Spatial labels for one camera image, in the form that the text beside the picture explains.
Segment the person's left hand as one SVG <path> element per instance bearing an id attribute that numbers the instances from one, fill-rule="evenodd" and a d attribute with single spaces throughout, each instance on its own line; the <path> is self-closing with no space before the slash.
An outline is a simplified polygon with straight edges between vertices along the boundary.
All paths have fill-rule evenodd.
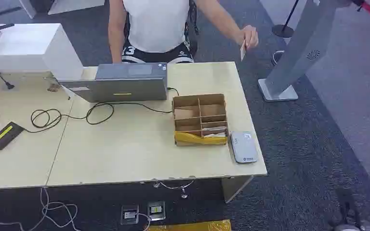
<path id="1" fill-rule="evenodd" d="M 236 33 L 235 42 L 246 50 L 255 48 L 259 43 L 258 32 L 255 27 L 247 25 Z"/>

